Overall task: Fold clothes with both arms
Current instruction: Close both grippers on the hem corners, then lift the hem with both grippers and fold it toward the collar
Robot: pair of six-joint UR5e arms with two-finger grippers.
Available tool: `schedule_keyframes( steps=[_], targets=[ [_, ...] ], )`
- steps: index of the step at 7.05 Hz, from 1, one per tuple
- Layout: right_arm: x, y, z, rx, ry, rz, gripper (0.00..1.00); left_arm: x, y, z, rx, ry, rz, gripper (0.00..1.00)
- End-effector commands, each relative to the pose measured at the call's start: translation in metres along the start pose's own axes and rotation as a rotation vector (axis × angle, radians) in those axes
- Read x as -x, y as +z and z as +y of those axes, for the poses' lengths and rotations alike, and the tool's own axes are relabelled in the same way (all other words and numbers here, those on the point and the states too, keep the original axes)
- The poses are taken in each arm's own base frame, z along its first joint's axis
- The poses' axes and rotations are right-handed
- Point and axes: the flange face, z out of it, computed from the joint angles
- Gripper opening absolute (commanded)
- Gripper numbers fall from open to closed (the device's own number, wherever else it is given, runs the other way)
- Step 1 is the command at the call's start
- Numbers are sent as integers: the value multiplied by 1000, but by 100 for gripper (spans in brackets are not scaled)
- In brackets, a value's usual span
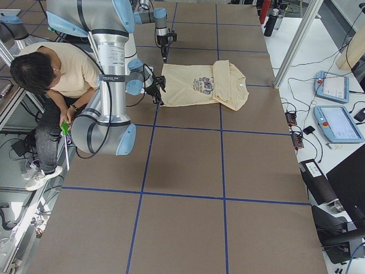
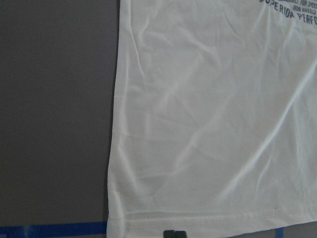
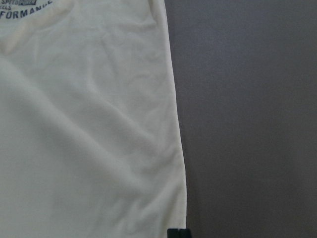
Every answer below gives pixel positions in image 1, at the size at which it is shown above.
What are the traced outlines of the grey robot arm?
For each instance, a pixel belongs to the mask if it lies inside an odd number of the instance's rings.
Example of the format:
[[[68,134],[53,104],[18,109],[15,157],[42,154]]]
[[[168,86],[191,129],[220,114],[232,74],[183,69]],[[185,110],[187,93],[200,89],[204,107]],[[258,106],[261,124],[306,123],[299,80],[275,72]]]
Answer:
[[[125,96],[144,91],[163,104],[165,78],[139,59],[126,61],[125,47],[135,29],[129,1],[47,1],[50,27],[89,39],[100,70],[99,90],[71,126],[74,144],[86,153],[128,155],[136,126],[127,115]]]
[[[134,12],[135,23],[139,25],[154,23],[154,40],[161,51],[164,63],[167,63],[168,50],[177,41],[177,34],[167,26],[167,11],[163,7],[154,8],[152,1],[137,1]]]

